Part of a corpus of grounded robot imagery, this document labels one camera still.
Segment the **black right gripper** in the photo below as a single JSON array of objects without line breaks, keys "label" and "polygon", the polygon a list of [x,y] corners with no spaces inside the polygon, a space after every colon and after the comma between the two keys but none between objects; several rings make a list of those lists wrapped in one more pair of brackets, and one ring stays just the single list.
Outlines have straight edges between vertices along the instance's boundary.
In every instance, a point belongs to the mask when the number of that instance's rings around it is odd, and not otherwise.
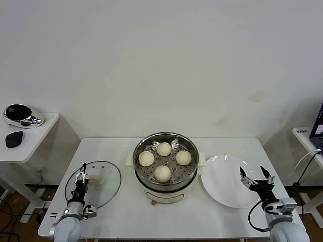
[{"label": "black right gripper", "polygon": [[275,195],[273,194],[272,190],[274,188],[274,176],[271,176],[270,173],[263,167],[260,167],[264,177],[266,180],[254,180],[249,178],[244,169],[240,166],[240,176],[241,176],[241,183],[249,188],[251,191],[256,192],[260,200],[263,203],[274,203],[277,201]]}]

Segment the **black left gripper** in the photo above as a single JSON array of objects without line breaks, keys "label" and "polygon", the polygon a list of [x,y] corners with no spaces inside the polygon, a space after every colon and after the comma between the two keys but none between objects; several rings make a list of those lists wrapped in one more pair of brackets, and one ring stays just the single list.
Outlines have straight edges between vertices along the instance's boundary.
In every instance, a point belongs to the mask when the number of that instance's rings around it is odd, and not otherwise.
[{"label": "black left gripper", "polygon": [[77,172],[75,183],[76,188],[72,192],[71,201],[84,201],[88,188],[88,180],[86,179],[86,163],[83,163],[80,168],[80,172]]}]

